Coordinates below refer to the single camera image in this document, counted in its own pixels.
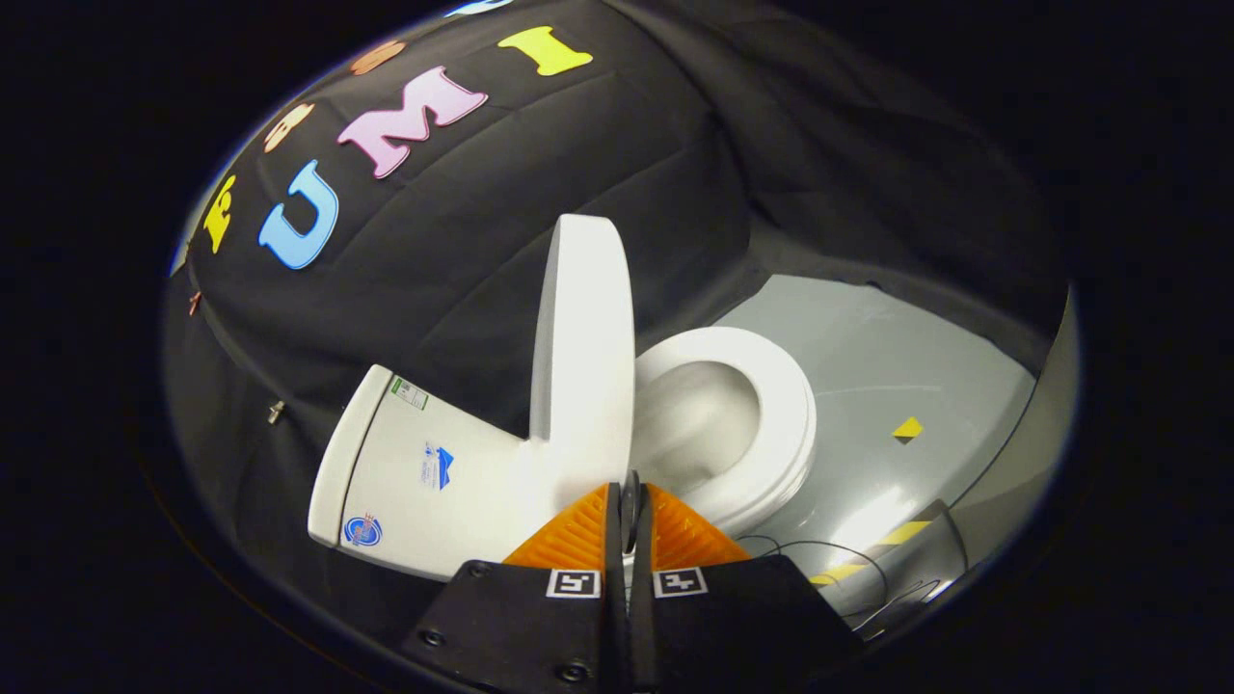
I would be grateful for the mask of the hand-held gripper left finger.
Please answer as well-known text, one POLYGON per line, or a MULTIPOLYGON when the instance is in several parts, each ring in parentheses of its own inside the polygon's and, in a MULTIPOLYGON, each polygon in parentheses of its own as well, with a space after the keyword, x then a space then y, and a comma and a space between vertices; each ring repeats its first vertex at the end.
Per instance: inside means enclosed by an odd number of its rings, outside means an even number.
POLYGON ((401 654, 471 693, 631 693, 622 495, 598 487, 552 520, 598 515, 586 567, 463 563, 401 654))

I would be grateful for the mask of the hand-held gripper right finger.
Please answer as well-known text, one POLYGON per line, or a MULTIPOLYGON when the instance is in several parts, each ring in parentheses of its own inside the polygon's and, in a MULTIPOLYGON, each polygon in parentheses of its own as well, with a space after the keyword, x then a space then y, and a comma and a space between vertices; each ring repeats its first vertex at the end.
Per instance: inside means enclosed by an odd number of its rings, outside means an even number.
POLYGON ((803 693, 861 641, 785 556, 754 558, 681 500, 627 478, 633 693, 803 693))

